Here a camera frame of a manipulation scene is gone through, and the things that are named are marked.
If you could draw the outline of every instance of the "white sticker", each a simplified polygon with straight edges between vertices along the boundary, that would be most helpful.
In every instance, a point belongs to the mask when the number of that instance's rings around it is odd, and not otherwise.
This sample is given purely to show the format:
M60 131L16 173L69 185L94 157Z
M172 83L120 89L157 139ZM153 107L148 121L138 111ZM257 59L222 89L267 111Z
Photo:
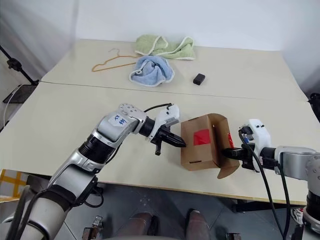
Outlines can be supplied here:
M108 122L115 127L124 127L128 123L120 114L113 115L108 119Z

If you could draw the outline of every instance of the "black eraser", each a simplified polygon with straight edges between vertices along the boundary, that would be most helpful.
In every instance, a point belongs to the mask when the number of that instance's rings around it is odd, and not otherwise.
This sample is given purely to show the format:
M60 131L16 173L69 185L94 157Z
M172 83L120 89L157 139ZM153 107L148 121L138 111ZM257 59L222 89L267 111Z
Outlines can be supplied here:
M199 73L194 79L193 79L193 83L200 85L204 80L205 80L206 76Z

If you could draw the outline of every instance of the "green towel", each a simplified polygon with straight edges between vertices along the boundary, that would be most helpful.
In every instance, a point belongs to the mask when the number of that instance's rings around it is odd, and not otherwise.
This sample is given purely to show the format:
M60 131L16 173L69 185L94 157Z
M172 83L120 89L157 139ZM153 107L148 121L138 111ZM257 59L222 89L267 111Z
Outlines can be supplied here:
M145 34L137 38L135 52L167 59L194 60L194 40L186 36L181 43L167 42L163 36Z

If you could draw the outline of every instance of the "white table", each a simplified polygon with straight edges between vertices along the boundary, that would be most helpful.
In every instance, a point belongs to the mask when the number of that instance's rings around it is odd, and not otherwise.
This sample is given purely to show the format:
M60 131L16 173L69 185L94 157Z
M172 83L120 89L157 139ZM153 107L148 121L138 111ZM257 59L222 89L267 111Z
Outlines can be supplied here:
M42 81L67 85L96 86L191 95L307 101L279 51L195 47L195 60L169 60L175 71L170 84L143 87L129 81L134 65L91 72L96 64L117 55L134 55L134 43L80 40ZM117 59L107 66L134 63ZM198 74L206 76L201 86L193 84Z
M0 165L52 175L86 140L98 121L119 104L131 103L146 109L166 102L179 106L182 121L208 113L224 115L235 146L240 146L239 126L250 118L259 118L270 132L273 146L302 146L320 151L320 124L310 105L303 101L276 102L42 82L0 133ZM150 111L150 117L156 113ZM179 134L180 125L172 127L172 131ZM153 144L141 135L132 134L125 139L116 158L99 173L99 181L268 201L258 173L240 167L232 175L217 179L219 169L184 169L180 165L179 148L163 143L161 151L156 156ZM266 176L274 201L284 203L280 176L270 170L266 170ZM287 185L291 203L305 205L307 183L287 178Z

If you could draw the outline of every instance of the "floor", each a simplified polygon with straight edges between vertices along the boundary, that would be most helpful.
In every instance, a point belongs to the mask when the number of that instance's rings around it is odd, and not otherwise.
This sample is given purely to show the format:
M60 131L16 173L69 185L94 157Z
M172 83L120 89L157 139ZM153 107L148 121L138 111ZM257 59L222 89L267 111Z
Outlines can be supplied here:
M31 178L29 182L37 185L39 190L48 184L47 180L38 178ZM99 208L86 205L73 208L55 240L81 240L84 228L91 226L96 215L103 217L103 238L109 238L139 212L151 212L158 216L159 235L183 240L185 217L190 208L204 215L212 240L225 240L226 233L240 233L242 240L282 239L270 210L233 213L231 206L235 201L229 198L115 184L99 186L104 189L103 205ZM98 204L100 198L90 196L87 201ZM14 204L5 207L6 212L14 207ZM284 209L276 211L284 228L286 212ZM291 239L294 228L295 223L291 219L287 239Z

